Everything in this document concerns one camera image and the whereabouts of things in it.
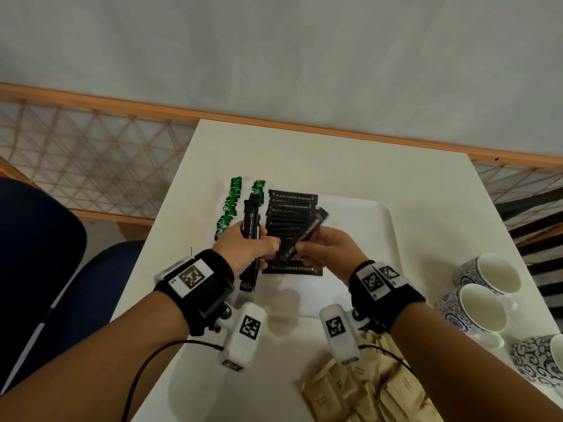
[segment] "person's right hand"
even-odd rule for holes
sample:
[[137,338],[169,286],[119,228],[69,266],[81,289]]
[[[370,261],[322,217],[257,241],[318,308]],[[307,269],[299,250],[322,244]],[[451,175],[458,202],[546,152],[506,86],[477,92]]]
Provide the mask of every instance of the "person's right hand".
[[327,267],[346,286],[358,265],[369,260],[347,233],[329,227],[320,227],[309,241],[301,241],[295,248],[306,267]]

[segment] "person's left hand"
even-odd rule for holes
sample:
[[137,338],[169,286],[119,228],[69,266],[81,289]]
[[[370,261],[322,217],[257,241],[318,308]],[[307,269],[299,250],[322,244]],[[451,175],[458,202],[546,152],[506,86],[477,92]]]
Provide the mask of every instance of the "person's left hand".
[[277,237],[267,236],[263,225],[260,225],[259,240],[245,239],[241,230],[242,224],[243,222],[240,221],[227,228],[211,248],[223,256],[235,277],[242,274],[256,258],[260,258],[258,269],[266,268],[268,266],[266,260],[274,259],[282,242]]

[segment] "wrist strap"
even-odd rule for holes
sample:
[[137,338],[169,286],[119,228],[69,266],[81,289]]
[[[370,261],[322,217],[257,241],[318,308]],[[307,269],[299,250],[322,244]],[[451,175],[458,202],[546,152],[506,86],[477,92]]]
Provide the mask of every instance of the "wrist strap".
[[387,331],[407,305],[426,302],[406,277],[385,262],[361,263],[350,277],[348,290],[354,308],[362,316],[377,320]]
[[202,336],[225,309],[234,290],[233,270],[221,255],[207,249],[166,274],[154,288],[167,294],[182,311],[190,335]]

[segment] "forearm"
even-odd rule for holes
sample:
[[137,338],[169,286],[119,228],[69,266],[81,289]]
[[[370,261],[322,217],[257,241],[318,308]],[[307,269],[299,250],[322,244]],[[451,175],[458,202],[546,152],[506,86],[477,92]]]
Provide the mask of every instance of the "forearm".
[[553,421],[563,411],[428,305],[408,305],[391,336],[448,421]]
[[[0,420],[119,421],[139,367],[157,348],[188,334],[177,305],[152,292],[0,397]],[[131,418],[179,348],[164,350],[145,369]]]

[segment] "ceramic mug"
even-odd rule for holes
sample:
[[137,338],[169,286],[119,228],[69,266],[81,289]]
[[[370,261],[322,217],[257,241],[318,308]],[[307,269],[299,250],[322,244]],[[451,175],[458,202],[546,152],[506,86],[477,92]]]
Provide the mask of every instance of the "ceramic mug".
[[563,388],[563,334],[536,336],[510,347],[512,362],[530,382]]
[[509,262],[492,253],[485,253],[461,265],[452,278],[459,289],[465,284],[480,284],[501,298],[504,307],[516,309],[513,294],[522,287],[518,271]]
[[499,332],[508,324],[508,314],[501,300],[479,284],[466,284],[448,292],[434,304],[450,323],[488,348],[501,348]]

